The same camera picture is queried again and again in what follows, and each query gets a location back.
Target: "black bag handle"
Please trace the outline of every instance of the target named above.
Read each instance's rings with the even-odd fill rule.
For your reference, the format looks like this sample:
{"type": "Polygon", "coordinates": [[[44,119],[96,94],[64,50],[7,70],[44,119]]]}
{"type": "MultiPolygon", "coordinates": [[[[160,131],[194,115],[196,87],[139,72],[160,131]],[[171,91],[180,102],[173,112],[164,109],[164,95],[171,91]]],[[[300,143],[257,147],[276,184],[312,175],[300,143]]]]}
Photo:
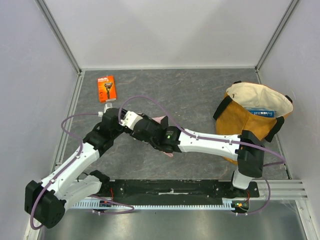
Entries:
{"type": "Polygon", "coordinates": [[[292,99],[288,95],[285,95],[285,97],[292,103],[292,99]]]}
{"type": "Polygon", "coordinates": [[[268,133],[267,136],[265,136],[264,139],[267,142],[271,143],[272,139],[274,138],[276,133],[280,131],[284,123],[285,123],[285,118],[283,116],[277,117],[275,125],[273,126],[273,128],[271,128],[270,132],[268,133]]]}
{"type": "Polygon", "coordinates": [[[232,98],[229,95],[222,100],[218,108],[215,110],[215,113],[213,114],[214,120],[217,121],[218,117],[220,117],[220,115],[224,112],[224,110],[228,107],[228,105],[231,102],[232,102],[232,98]]]}

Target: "black mounting plate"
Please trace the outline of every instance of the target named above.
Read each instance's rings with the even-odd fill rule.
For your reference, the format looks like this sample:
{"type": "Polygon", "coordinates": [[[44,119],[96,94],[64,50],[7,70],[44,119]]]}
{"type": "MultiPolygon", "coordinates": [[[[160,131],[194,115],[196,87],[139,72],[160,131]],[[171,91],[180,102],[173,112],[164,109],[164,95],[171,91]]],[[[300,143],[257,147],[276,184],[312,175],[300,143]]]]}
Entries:
{"type": "MultiPolygon", "coordinates": [[[[102,185],[98,196],[111,197],[129,205],[221,205],[222,198],[246,198],[247,190],[232,189],[230,181],[219,180],[135,180],[116,179],[102,185]]],[[[248,188],[251,198],[258,198],[256,182],[248,188]]]]}

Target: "orange razor box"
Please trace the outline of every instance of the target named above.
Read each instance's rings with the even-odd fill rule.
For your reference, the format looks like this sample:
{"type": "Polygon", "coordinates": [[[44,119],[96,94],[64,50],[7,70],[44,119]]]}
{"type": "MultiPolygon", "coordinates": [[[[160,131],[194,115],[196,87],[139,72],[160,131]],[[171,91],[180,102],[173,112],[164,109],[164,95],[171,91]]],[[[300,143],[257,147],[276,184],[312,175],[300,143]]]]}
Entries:
{"type": "Polygon", "coordinates": [[[117,99],[114,76],[100,77],[97,82],[100,103],[114,101],[117,99]]]}

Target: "red wire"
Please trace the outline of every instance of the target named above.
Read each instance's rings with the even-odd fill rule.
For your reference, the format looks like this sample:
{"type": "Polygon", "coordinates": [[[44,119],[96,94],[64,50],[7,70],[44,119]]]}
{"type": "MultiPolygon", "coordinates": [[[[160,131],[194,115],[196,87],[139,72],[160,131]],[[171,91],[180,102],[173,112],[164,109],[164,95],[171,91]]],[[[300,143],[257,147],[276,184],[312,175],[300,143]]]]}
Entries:
{"type": "Polygon", "coordinates": [[[248,194],[248,197],[247,197],[247,199],[245,200],[245,203],[248,203],[248,202],[249,202],[249,199],[250,199],[250,192],[247,190],[246,193],[248,194]]]}
{"type": "Polygon", "coordinates": [[[112,191],[112,187],[110,188],[110,191],[111,191],[111,199],[113,201],[114,200],[114,192],[112,191]]]}

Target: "gray floor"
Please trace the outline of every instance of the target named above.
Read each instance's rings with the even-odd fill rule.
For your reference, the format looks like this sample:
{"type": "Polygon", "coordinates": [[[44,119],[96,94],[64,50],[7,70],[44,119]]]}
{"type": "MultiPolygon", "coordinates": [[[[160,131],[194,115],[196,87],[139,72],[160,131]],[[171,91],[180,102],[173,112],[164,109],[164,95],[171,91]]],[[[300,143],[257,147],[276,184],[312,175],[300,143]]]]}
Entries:
{"type": "MultiPolygon", "coordinates": [[[[181,124],[197,132],[215,133],[212,116],[223,99],[226,88],[235,81],[257,83],[253,69],[159,69],[159,70],[101,70],[86,71],[75,113],[97,113],[104,104],[99,102],[97,78],[113,75],[119,107],[134,95],[148,95],[159,101],[181,124]]],[[[151,117],[163,116],[152,102],[134,99],[127,110],[143,112],[151,117]]],[[[94,116],[73,119],[71,131],[81,136],[90,132],[100,119],[94,116]]],[[[69,138],[64,159],[78,146],[69,138]]],[[[274,140],[266,144],[279,151],[274,140]]],[[[265,154],[265,163],[279,161],[265,154]]],[[[113,148],[93,163],[86,172],[99,170],[114,179],[230,179],[236,166],[220,156],[205,153],[175,153],[170,158],[151,146],[123,134],[115,140],[113,148]]],[[[287,179],[285,167],[265,168],[268,179],[287,179]]]]}
{"type": "MultiPolygon", "coordinates": [[[[263,201],[251,201],[252,210],[263,201]]],[[[294,201],[235,216],[219,210],[141,210],[123,215],[70,209],[39,240],[306,240],[294,201]]]]}

